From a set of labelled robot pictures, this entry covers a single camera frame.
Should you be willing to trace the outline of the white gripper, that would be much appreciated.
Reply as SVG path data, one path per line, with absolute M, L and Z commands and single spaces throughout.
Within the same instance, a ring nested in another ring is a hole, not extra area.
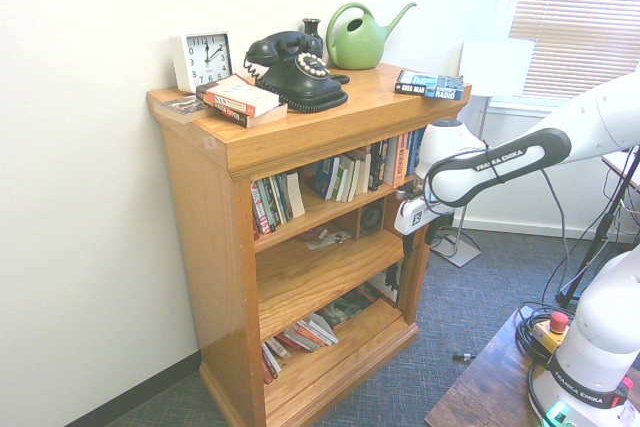
M 415 231 L 430 223 L 436 218 L 436 214 L 429 209 L 426 201 L 422 198 L 407 199 L 400 203 L 394 228 L 403 236 L 403 252 L 406 260 L 410 259 L 413 253 Z M 436 223 L 430 223 L 426 230 L 426 244 L 431 246 L 440 227 Z

